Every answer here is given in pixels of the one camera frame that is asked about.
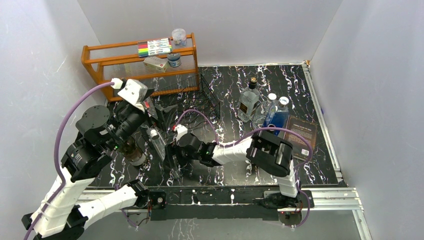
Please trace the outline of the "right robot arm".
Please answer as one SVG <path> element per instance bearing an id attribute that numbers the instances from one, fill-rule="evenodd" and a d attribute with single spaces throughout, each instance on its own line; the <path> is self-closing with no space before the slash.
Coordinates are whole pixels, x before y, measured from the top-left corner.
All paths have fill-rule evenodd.
<path id="1" fill-rule="evenodd" d="M 177 131 L 175 140 L 165 147 L 163 164 L 177 172 L 180 165 L 199 161 L 209 168 L 233 162 L 250 162 L 275 177 L 278 192 L 264 193 L 257 201 L 268 209 L 298 208 L 302 205 L 301 187 L 294 163 L 294 146 L 270 131 L 259 128 L 230 143 L 203 142 L 193 133 Z"/>

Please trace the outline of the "blue water bottle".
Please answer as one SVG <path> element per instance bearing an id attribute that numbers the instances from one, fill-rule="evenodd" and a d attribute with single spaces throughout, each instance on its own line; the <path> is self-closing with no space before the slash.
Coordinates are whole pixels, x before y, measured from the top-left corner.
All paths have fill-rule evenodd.
<path id="1" fill-rule="evenodd" d="M 289 102 L 290 100 L 286 96 L 274 100 L 268 109 L 262 126 L 283 128 L 289 118 Z"/>

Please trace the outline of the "clear bottle red label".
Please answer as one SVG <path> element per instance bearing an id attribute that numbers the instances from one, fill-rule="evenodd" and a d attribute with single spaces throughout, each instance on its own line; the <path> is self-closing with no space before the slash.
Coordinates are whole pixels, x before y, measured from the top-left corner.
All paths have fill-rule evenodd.
<path id="1" fill-rule="evenodd" d="M 160 156 L 161 161 L 164 162 L 166 159 L 166 143 L 164 138 L 155 128 L 148 128 L 147 133 L 151 143 L 153 144 L 153 147 Z"/>

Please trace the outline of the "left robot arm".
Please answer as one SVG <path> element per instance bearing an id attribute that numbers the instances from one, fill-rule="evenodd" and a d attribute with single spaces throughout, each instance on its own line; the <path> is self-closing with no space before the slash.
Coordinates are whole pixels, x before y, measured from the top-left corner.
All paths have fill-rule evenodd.
<path id="1" fill-rule="evenodd" d="M 96 200 L 78 203 L 78 199 L 112 162 L 111 152 L 120 152 L 135 166 L 143 165 L 146 156 L 134 133 L 144 124 L 165 130 L 177 108 L 155 105 L 158 118 L 127 102 L 121 102 L 114 111 L 104 105 L 88 108 L 75 125 L 75 141 L 63 157 L 55 157 L 58 176 L 50 191 L 35 212 L 22 217 L 27 232 L 34 232 L 37 240 L 76 240 L 90 225 L 116 211 L 163 208 L 158 198 L 165 198 L 165 193 L 150 190 L 137 179 Z"/>

